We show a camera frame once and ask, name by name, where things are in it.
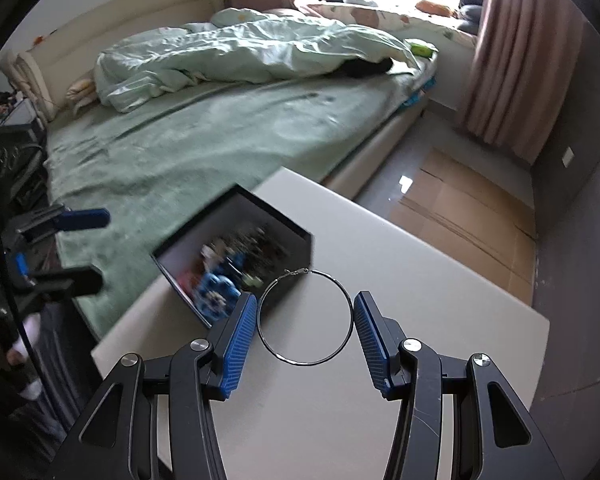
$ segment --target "crumpled comforter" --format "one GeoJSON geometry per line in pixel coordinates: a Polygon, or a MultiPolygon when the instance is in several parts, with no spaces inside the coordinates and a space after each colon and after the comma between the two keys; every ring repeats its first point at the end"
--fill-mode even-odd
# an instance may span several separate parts
{"type": "Polygon", "coordinates": [[[104,105],[129,112],[165,92],[203,81],[267,83],[331,73],[347,59],[391,58],[392,73],[418,72],[410,47],[382,30],[337,20],[249,9],[216,12],[210,23],[163,27],[101,52],[94,68],[104,105]]]}

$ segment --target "box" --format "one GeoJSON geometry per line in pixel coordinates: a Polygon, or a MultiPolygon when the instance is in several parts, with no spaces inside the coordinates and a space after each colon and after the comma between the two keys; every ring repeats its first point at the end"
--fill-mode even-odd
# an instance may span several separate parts
{"type": "MultiPolygon", "coordinates": [[[[262,286],[252,288],[258,299],[269,282],[284,274],[286,269],[296,270],[311,267],[312,236],[292,222],[280,211],[256,197],[241,186],[235,185],[209,203],[187,221],[173,235],[163,241],[152,253],[154,262],[165,275],[182,300],[210,328],[212,320],[200,312],[193,300],[178,284],[178,276],[190,269],[202,246],[214,238],[234,232],[247,225],[266,226],[276,240],[286,249],[286,255],[270,279],[262,286]]],[[[267,295],[263,312],[270,309],[296,284],[301,276],[285,278],[267,295]]]]}
{"type": "Polygon", "coordinates": [[[390,220],[531,304],[533,210],[474,170],[432,150],[390,220]]]}

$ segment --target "flattened cardboard box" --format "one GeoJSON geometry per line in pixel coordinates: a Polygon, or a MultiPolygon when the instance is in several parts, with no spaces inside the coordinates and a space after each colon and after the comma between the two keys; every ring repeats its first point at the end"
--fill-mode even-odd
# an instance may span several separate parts
{"type": "Polygon", "coordinates": [[[433,150],[390,220],[531,304],[533,211],[479,173],[433,150]]]}

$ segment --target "bed frame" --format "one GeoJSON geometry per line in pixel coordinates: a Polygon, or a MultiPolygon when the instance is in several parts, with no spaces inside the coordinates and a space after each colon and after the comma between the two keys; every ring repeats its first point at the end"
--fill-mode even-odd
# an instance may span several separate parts
{"type": "MultiPolygon", "coordinates": [[[[93,68],[98,53],[127,36],[157,27],[208,22],[228,0],[111,0],[58,28],[16,65],[37,97],[38,107],[51,122],[64,107],[69,85],[93,68]]],[[[394,114],[323,184],[346,198],[355,197],[427,104],[426,97],[394,114]]]]}

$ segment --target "black box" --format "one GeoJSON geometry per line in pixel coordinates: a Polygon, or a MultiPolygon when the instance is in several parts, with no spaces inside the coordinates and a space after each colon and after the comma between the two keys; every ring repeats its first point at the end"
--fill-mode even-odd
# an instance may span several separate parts
{"type": "MultiPolygon", "coordinates": [[[[191,298],[177,282],[177,277],[190,268],[200,254],[203,245],[229,232],[235,231],[248,222],[264,226],[286,249],[286,257],[276,270],[278,277],[288,270],[310,268],[312,260],[312,236],[292,222],[280,211],[259,199],[241,186],[235,185],[209,203],[204,209],[187,221],[173,235],[169,236],[152,253],[156,265],[165,275],[182,300],[210,328],[211,322],[199,312],[191,298]]],[[[288,293],[301,276],[290,276],[282,280],[267,295],[263,312],[277,304],[288,293]]],[[[260,298],[269,283],[251,292],[260,298]]]]}

